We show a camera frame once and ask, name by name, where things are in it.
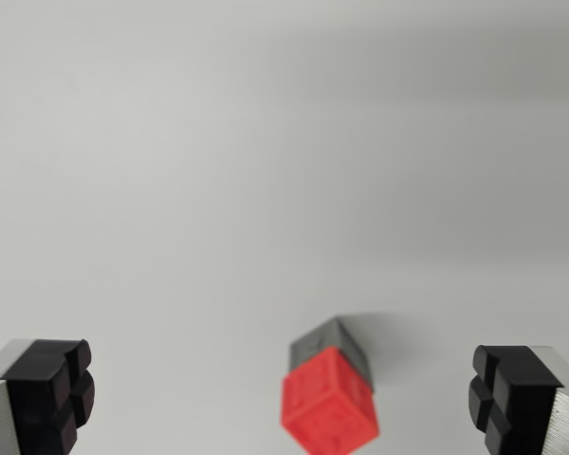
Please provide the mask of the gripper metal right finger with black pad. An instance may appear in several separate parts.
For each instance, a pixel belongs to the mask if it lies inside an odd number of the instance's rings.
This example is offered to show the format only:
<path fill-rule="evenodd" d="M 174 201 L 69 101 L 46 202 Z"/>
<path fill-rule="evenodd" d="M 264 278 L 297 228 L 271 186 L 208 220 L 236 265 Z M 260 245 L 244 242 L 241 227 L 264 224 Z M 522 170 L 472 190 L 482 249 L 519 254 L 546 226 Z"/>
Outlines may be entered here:
<path fill-rule="evenodd" d="M 476 347 L 473 425 L 497 455 L 569 454 L 569 363 L 549 346 Z"/>

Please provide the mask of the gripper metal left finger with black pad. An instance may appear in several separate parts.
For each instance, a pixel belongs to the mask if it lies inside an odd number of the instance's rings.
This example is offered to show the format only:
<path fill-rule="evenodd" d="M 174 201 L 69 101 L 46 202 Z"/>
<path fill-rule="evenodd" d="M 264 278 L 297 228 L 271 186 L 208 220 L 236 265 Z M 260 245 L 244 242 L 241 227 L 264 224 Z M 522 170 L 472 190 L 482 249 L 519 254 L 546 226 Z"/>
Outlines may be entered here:
<path fill-rule="evenodd" d="M 0 350 L 0 455 L 65 455 L 95 400 L 84 339 L 9 341 Z"/>

